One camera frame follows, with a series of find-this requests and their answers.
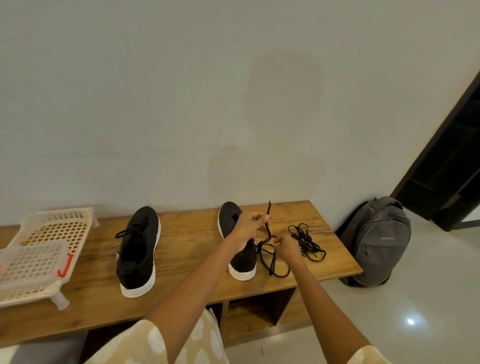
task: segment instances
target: gray backpack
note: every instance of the gray backpack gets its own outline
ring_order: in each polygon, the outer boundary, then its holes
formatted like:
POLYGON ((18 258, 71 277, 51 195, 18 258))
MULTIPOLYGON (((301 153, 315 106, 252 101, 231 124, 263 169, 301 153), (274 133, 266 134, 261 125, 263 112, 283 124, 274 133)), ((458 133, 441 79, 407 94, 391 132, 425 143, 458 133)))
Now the gray backpack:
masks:
POLYGON ((392 197, 374 198, 358 206, 335 234, 363 269, 341 278, 349 286, 385 284, 410 241, 410 220, 392 197))

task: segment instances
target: hand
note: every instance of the hand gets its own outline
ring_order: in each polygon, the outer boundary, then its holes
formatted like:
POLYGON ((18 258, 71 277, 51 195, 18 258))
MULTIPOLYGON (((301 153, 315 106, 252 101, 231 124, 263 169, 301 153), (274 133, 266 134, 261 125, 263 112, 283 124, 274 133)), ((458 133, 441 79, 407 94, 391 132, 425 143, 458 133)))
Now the hand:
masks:
POLYGON ((240 214, 233 231, 228 237, 238 244, 237 253, 241 252, 247 241, 255 238, 255 232, 270 221, 270 216, 263 212, 243 212, 240 214))
POLYGON ((276 255, 288 264, 290 268, 297 263, 303 263, 299 242, 292 238, 289 231, 281 233, 273 242, 276 255))

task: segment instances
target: patterned clothing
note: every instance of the patterned clothing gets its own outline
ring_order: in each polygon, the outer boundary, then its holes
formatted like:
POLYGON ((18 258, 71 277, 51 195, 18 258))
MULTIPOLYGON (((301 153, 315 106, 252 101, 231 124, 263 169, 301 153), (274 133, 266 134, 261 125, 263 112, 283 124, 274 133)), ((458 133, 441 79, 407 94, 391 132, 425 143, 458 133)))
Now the patterned clothing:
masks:
MULTIPOLYGON (((110 340, 86 364, 168 364, 167 351, 157 327, 141 320, 110 340)), ((228 364, 212 311, 204 310, 175 364, 228 364)), ((376 348, 366 346, 347 364, 388 364, 388 361, 376 348)))

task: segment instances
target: tiled floor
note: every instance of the tiled floor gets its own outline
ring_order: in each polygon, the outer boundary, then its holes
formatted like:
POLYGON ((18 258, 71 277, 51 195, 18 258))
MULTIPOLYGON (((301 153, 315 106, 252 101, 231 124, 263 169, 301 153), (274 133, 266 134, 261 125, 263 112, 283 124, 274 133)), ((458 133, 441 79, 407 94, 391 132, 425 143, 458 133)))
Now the tiled floor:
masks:
MULTIPOLYGON (((393 363, 480 363, 480 228, 448 233, 408 215, 412 239, 387 284, 322 285, 393 363)), ((325 363, 312 327, 226 352, 231 364, 325 363)))

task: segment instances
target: person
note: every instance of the person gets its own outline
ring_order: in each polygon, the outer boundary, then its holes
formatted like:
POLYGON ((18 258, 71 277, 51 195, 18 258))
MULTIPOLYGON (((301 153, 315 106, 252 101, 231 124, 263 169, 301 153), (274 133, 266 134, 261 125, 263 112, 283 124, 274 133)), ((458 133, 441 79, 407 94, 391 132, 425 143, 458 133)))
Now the person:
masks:
MULTIPOLYGON (((244 212, 233 232, 144 320, 109 341, 89 364, 227 364, 215 316, 205 310, 230 260, 270 217, 244 212)), ((288 232, 274 241, 290 267, 328 364, 387 364, 308 270, 288 232)))

